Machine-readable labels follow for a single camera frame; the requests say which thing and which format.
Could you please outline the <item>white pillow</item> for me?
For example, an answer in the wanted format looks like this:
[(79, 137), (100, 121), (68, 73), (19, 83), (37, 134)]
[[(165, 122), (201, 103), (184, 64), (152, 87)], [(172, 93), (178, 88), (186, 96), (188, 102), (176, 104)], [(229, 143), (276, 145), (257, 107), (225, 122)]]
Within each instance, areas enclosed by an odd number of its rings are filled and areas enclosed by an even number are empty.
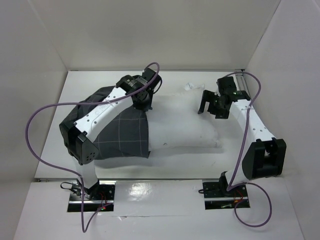
[(213, 117), (198, 114), (204, 90), (204, 84), (189, 82), (182, 91), (153, 98), (152, 110), (146, 113), (150, 151), (221, 146)]

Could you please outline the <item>dark grey checked pillowcase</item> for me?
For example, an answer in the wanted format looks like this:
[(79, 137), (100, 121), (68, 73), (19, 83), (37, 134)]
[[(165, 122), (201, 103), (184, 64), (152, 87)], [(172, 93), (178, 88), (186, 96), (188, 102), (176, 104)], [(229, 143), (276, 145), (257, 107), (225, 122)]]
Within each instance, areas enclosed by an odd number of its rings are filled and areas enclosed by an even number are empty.
[[(114, 86), (101, 87), (81, 103), (101, 102), (113, 88)], [(73, 124), (95, 107), (76, 105), (60, 124)], [(99, 150), (96, 160), (120, 157), (149, 158), (149, 124), (146, 113), (133, 106), (127, 108), (100, 132), (93, 143)]]

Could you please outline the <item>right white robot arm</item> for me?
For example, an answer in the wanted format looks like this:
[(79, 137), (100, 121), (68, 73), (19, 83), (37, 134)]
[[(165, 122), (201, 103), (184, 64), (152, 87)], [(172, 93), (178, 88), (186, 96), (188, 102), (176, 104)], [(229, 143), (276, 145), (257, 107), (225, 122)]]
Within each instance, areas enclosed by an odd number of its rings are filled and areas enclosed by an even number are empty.
[(233, 77), (219, 78), (217, 90), (217, 93), (202, 92), (198, 113), (207, 111), (221, 120), (233, 116), (243, 131), (234, 169), (223, 172), (219, 178), (220, 194), (230, 196), (237, 187), (251, 180), (281, 175), (287, 144), (266, 128), (253, 107), (255, 98), (239, 90)]

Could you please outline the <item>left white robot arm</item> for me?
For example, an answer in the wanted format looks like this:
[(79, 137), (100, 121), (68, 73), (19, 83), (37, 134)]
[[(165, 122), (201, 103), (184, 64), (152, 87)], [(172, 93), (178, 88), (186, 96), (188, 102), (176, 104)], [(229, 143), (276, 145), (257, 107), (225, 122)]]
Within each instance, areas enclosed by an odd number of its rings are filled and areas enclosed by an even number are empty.
[(77, 103), (59, 124), (86, 199), (99, 193), (95, 160), (149, 156), (146, 112), (152, 109), (155, 87), (161, 82), (159, 72), (149, 67), (140, 75), (125, 75), (115, 85), (102, 87)]

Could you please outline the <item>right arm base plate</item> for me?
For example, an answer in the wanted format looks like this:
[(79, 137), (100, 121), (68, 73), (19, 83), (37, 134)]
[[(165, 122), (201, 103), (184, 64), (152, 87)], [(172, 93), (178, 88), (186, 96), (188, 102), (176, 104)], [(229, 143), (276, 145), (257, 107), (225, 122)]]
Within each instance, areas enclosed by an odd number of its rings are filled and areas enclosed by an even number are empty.
[(223, 192), (217, 181), (204, 181), (198, 193), (204, 197), (206, 210), (222, 210), (237, 208), (250, 208), (248, 192), (244, 185), (236, 187), (229, 192)]

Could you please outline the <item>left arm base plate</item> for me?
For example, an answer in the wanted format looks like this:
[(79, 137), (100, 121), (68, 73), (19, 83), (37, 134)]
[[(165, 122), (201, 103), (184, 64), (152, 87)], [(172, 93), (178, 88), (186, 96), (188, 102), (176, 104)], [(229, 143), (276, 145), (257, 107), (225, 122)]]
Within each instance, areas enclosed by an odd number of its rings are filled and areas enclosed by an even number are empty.
[[(81, 187), (76, 182), (63, 182), (60, 184), (60, 188), (68, 190), (68, 213), (80, 213), (82, 196)], [(114, 199), (115, 199), (116, 183), (114, 181), (101, 181), (97, 191), (91, 194), (84, 195), (84, 212), (95, 212), (98, 208), (101, 208), (101, 212), (113, 212), (114, 211)]]

